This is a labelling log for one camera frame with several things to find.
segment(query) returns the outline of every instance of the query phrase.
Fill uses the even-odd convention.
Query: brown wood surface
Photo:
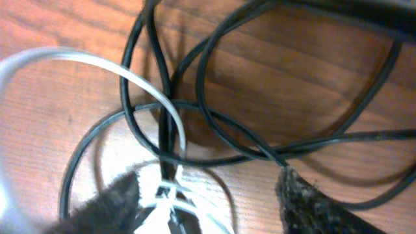
[[[212,32],[243,0],[162,0],[157,29],[169,70]],[[121,61],[142,1],[1,0],[0,59],[36,46],[72,46]],[[210,106],[251,127],[273,144],[327,133],[369,86],[391,39],[334,19],[286,7],[253,20],[224,37],[212,55],[206,94]],[[387,84],[348,131],[416,127],[416,46],[405,44]],[[195,62],[178,98],[195,99]],[[135,49],[132,70],[161,87],[146,33]],[[135,103],[151,98],[131,85]],[[120,107],[118,77],[74,62],[38,62],[18,72],[0,102],[3,164],[23,210],[39,224],[57,219],[59,188],[78,141],[102,116]],[[137,114],[157,141],[156,112]],[[183,112],[189,157],[235,155],[202,117]],[[237,139],[244,139],[232,133]],[[414,141],[339,144],[290,163],[334,198],[365,201],[387,190],[395,175],[416,160]],[[88,148],[77,170],[71,206],[93,196],[118,174],[154,159],[129,132],[125,120],[112,125]],[[282,233],[274,187],[280,169],[271,162],[213,168],[232,195],[237,233]],[[196,169],[186,185],[230,216],[218,181]],[[145,182],[158,166],[141,170]],[[416,186],[382,207],[357,214],[388,233],[416,232]]]

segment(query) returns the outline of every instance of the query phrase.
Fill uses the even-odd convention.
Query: wooden surface
[[[187,51],[243,0],[163,0],[157,28],[172,72]],[[72,46],[121,61],[141,1],[1,0],[0,59],[36,46]],[[146,33],[132,70],[161,86]],[[273,144],[326,133],[342,118],[380,69],[391,40],[375,32],[285,7],[224,37],[211,57],[206,93],[210,106],[227,113]],[[348,131],[416,127],[416,46],[405,44],[387,84]],[[195,99],[197,63],[186,73],[178,97]],[[151,98],[131,87],[135,103]],[[23,210],[40,225],[57,219],[61,179],[72,151],[88,128],[120,107],[118,77],[74,62],[39,62],[18,72],[0,103],[1,160]],[[157,141],[156,112],[137,114]],[[235,155],[202,117],[183,112],[189,155],[201,159]],[[290,163],[334,198],[365,201],[387,190],[394,175],[416,160],[414,141],[340,144]],[[125,120],[112,125],[88,148],[72,188],[71,206],[93,196],[118,174],[154,157],[129,132]],[[213,168],[232,195],[237,233],[282,233],[274,194],[279,168],[250,162]],[[191,188],[212,198],[230,216],[220,183],[186,170]],[[159,178],[157,165],[140,171],[145,182]],[[357,213],[388,233],[416,231],[416,186],[382,207]]]

